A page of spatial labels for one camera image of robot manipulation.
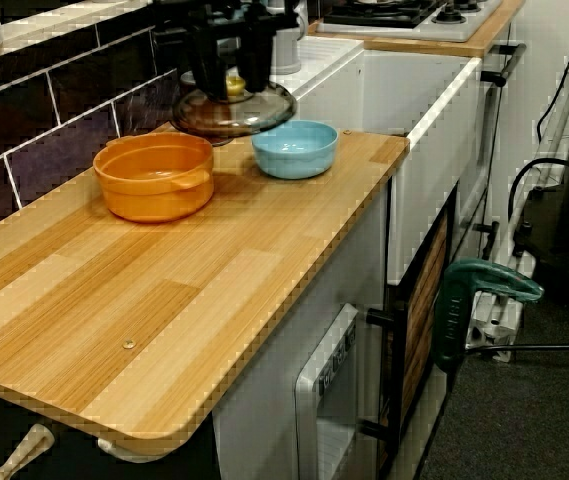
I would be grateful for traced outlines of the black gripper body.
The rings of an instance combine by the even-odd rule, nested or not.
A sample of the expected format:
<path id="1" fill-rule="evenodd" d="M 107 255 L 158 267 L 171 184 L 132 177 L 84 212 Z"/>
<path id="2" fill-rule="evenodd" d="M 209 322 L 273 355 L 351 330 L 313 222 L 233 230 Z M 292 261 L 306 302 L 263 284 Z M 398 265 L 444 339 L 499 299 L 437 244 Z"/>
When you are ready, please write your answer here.
<path id="1" fill-rule="evenodd" d="M 297 1 L 276 1 L 274 12 L 262 1 L 189 1 L 186 7 L 186 31 L 210 38 L 249 33 L 272 36 L 298 26 Z"/>

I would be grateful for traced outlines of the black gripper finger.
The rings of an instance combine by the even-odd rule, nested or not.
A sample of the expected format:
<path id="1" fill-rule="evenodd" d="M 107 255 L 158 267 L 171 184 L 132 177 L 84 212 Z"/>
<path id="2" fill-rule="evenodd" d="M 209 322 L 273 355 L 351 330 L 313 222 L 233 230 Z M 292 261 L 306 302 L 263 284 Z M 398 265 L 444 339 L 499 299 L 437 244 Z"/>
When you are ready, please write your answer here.
<path id="1" fill-rule="evenodd" d="M 217 40 L 208 30 L 195 30 L 187 40 L 188 59 L 196 86 L 209 99 L 227 100 L 226 64 L 218 54 Z"/>
<path id="2" fill-rule="evenodd" d="M 239 35 L 235 60 L 249 93 L 260 93 L 269 84 L 274 37 L 273 31 L 257 28 L 247 28 Z"/>

